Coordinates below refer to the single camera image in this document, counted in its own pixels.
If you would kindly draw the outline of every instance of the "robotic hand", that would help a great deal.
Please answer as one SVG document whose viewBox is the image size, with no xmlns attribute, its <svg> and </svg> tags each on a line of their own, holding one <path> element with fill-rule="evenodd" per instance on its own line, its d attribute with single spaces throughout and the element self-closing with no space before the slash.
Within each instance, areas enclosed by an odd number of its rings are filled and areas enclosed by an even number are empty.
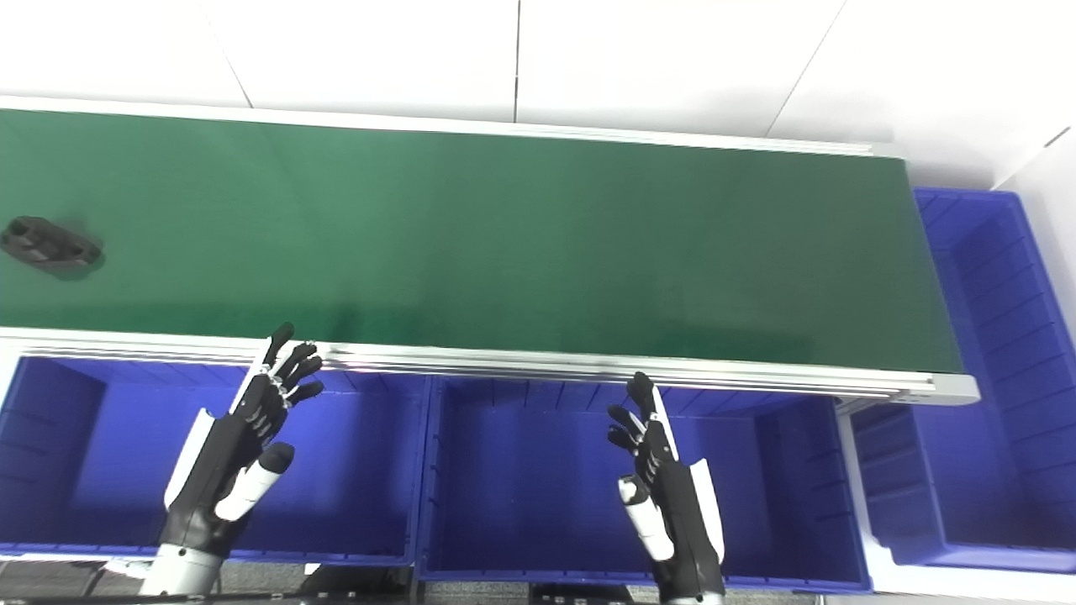
<svg viewBox="0 0 1076 605">
<path fill-rule="evenodd" d="M 661 602 L 723 603 L 725 545 L 706 459 L 680 462 L 662 396 L 647 375 L 636 372 L 627 393 L 643 420 L 609 406 L 618 424 L 609 426 L 608 438 L 635 459 L 635 474 L 619 480 L 620 497 L 653 560 Z"/>
<path fill-rule="evenodd" d="M 287 410 L 323 389 L 318 381 L 299 384 L 322 367 L 314 343 L 277 361 L 294 332 L 285 323 L 266 339 L 227 414 L 198 412 L 165 490 L 168 519 L 140 594 L 209 593 L 246 512 L 291 465 L 295 449 L 270 441 Z"/>
</svg>

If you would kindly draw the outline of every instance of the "robot finger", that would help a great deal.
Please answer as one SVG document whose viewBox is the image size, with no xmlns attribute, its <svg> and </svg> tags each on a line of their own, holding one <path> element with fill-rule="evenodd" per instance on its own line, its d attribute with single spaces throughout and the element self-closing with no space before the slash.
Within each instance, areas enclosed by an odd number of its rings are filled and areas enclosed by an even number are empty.
<svg viewBox="0 0 1076 605">
<path fill-rule="evenodd" d="M 295 326 L 291 322 L 284 322 L 283 325 L 277 328 L 277 332 L 272 333 L 269 337 L 269 346 L 266 348 L 265 356 L 261 360 L 264 365 L 271 366 L 277 363 L 277 355 L 280 350 L 287 344 L 287 341 L 295 336 Z"/>
<path fill-rule="evenodd" d="M 628 435 L 631 435 L 632 439 L 635 442 L 639 442 L 642 440 L 642 435 L 643 433 L 647 432 L 647 426 L 642 424 L 642 421 L 639 420 L 639 417 L 628 411 L 627 408 L 615 404 L 610 405 L 609 418 L 612 418 L 613 420 L 619 422 L 620 425 L 627 431 Z"/>
<path fill-rule="evenodd" d="M 272 375 L 280 378 L 287 378 L 293 371 L 295 371 L 296 366 L 299 362 L 306 360 L 310 355 L 317 352 L 317 346 L 313 342 L 307 341 L 301 344 L 296 344 L 295 349 L 292 349 L 292 354 L 286 358 L 281 361 L 272 368 Z"/>
<path fill-rule="evenodd" d="M 628 435 L 627 431 L 617 426 L 615 424 L 609 425 L 606 438 L 609 439 L 610 444 L 617 446 L 618 448 L 623 448 L 632 455 L 635 455 L 638 452 L 638 445 L 635 442 L 635 439 Z"/>
<path fill-rule="evenodd" d="M 303 360 L 299 362 L 299 365 L 295 366 L 295 370 L 292 371 L 292 374 L 287 375 L 287 377 L 281 381 L 281 388 L 284 389 L 285 392 L 288 392 L 292 389 L 295 389 L 300 380 L 320 369 L 322 369 L 321 357 L 314 356 L 309 360 Z"/>
<path fill-rule="evenodd" d="M 306 384 L 296 386 L 291 393 L 287 394 L 286 398 L 287 402 L 294 406 L 303 399 L 316 396 L 324 390 L 325 385 L 322 384 L 320 380 L 315 380 L 313 382 L 307 382 Z"/>
<path fill-rule="evenodd" d="M 650 377 L 642 374 L 641 371 L 635 372 L 635 377 L 627 381 L 627 394 L 635 402 L 635 405 L 639 406 L 639 411 L 642 412 L 642 418 L 650 418 L 654 411 L 656 411 L 657 406 L 654 404 L 654 383 L 650 380 Z"/>
</svg>

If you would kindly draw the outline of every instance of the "floor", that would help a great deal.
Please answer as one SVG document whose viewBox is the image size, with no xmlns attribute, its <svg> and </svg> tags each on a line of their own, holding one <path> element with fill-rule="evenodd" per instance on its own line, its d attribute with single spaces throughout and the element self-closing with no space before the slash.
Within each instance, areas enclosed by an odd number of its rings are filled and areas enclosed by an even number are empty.
<svg viewBox="0 0 1076 605">
<path fill-rule="evenodd" d="M 0 563 L 0 599 L 77 596 L 86 588 L 96 564 L 67 562 Z M 222 591 L 226 594 L 298 591 L 306 579 L 302 565 L 269 563 L 225 563 L 221 573 Z M 132 595 L 141 580 L 107 573 L 94 588 L 95 596 Z M 653 587 L 628 587 L 639 603 L 656 603 Z M 518 582 L 426 582 L 424 603 L 437 605 L 524 605 L 527 585 Z M 728 605 L 813 605 L 817 596 L 777 591 L 732 590 Z"/>
</svg>

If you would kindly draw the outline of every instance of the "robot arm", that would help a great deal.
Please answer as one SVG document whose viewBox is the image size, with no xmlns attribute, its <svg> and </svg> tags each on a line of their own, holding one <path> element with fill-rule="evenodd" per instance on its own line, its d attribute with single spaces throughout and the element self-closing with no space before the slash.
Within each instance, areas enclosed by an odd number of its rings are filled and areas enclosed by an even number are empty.
<svg viewBox="0 0 1076 605">
<path fill-rule="evenodd" d="M 287 469 L 295 449 L 271 442 L 288 410 L 322 392 L 299 384 L 322 366 L 303 342 L 278 362 L 292 324 L 266 339 L 222 418 L 198 412 L 165 490 L 168 518 L 140 594 L 206 594 L 246 524 L 246 513 Z"/>
<path fill-rule="evenodd" d="M 653 560 L 661 601 L 723 603 L 725 547 L 709 466 L 705 459 L 680 462 L 661 393 L 647 375 L 636 372 L 627 392 L 643 420 L 609 406 L 618 424 L 609 426 L 608 438 L 635 460 L 635 474 L 618 481 L 620 497 Z"/>
</svg>

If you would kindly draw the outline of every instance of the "blue plastic bin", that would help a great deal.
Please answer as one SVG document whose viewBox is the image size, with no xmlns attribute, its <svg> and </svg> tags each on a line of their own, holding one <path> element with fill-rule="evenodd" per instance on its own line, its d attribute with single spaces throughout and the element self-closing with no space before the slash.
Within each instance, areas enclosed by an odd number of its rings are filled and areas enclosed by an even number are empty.
<svg viewBox="0 0 1076 605">
<path fill-rule="evenodd" d="M 227 411 L 243 371 L 24 358 L 0 408 L 0 553 L 153 554 L 195 414 Z M 279 436 L 295 462 L 232 557 L 413 563 L 431 379 L 318 378 L 326 392 L 294 409 Z"/>
<path fill-rule="evenodd" d="M 1020 200 L 916 198 L 982 400 L 853 417 L 872 530 L 897 563 L 1076 572 L 1076 355 Z"/>
<path fill-rule="evenodd" d="M 664 392 L 681 456 L 709 460 L 730 586 L 869 590 L 832 399 Z M 420 577 L 652 581 L 615 489 L 631 459 L 605 440 L 624 400 L 622 384 L 438 381 Z"/>
</svg>

